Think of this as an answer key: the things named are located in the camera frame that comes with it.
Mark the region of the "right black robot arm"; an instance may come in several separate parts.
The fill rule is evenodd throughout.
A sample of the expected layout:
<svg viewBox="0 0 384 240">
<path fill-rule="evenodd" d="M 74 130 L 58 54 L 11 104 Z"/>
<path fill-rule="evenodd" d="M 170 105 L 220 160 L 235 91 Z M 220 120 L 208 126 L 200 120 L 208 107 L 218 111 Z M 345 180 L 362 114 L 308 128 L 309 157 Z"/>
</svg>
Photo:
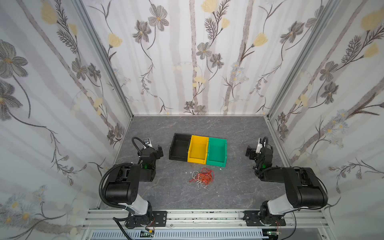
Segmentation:
<svg viewBox="0 0 384 240">
<path fill-rule="evenodd" d="M 255 161 L 255 176 L 262 182 L 284 184 L 285 193 L 265 201 L 257 211 L 244 211 L 248 227 L 285 226 L 284 217 L 301 209 L 320 210 L 328 203 L 328 191 L 311 168 L 272 165 L 274 149 L 269 139 L 258 139 L 256 148 L 247 146 L 245 155 Z"/>
</svg>

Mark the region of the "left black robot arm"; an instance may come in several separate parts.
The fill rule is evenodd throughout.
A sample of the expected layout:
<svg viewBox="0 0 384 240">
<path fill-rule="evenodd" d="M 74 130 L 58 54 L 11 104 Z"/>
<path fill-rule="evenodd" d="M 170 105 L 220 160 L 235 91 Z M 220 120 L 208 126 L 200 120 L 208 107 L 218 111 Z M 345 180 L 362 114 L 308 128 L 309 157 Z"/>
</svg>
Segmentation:
<svg viewBox="0 0 384 240">
<path fill-rule="evenodd" d="M 125 218 L 113 217 L 113 221 L 124 233 L 125 228 L 144 227 L 147 231 L 166 223 L 165 211 L 153 211 L 149 201 L 139 195 L 140 182 L 152 182 L 156 176 L 156 162 L 164 156 L 163 149 L 152 147 L 150 139 L 133 137 L 132 142 L 138 151 L 137 164 L 116 164 L 102 176 L 99 196 L 102 202 L 112 208 L 128 212 Z"/>
</svg>

